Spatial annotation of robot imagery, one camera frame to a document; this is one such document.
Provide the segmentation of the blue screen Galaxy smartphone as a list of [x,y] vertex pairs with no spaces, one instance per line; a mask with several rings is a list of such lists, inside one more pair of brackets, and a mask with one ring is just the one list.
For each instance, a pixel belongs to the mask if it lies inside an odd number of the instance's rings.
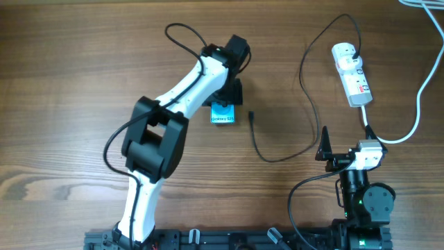
[[223,106],[217,102],[213,102],[211,105],[210,121],[213,124],[235,123],[234,105]]

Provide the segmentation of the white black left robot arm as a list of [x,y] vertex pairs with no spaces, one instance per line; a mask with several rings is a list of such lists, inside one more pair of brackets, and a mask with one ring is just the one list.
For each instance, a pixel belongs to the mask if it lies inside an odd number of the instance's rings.
[[129,175],[126,207],[112,229],[122,249],[144,249],[155,229],[155,209],[163,182],[182,158],[190,119],[202,106],[226,108],[215,120],[233,122],[234,107],[243,103],[237,78],[250,55],[245,39],[233,35],[224,47],[209,44],[194,68],[171,90],[156,99],[141,97],[130,121],[123,125],[121,153]]

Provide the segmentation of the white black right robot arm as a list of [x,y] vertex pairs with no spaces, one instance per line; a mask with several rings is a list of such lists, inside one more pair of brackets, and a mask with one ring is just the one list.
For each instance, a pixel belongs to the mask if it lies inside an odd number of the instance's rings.
[[396,193],[384,183],[370,183],[368,172],[377,169],[387,148],[366,126],[366,137],[346,153],[333,153],[327,127],[323,127],[316,152],[317,161],[325,161],[325,171],[337,174],[335,183],[338,204],[345,218],[334,219],[329,227],[330,249],[393,248],[390,228]]

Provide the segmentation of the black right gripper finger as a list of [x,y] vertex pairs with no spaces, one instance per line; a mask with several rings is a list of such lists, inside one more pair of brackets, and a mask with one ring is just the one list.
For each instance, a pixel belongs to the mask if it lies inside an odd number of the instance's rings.
[[376,134],[374,133],[373,129],[370,127],[370,125],[365,126],[365,132],[366,132],[366,139],[367,140],[377,140],[382,148],[383,153],[387,153],[388,149],[385,147],[385,145],[382,143],[380,139],[377,138]]
[[324,126],[321,133],[320,144],[316,151],[315,160],[328,161],[331,159],[333,159],[333,153],[330,144],[330,136],[327,127]]

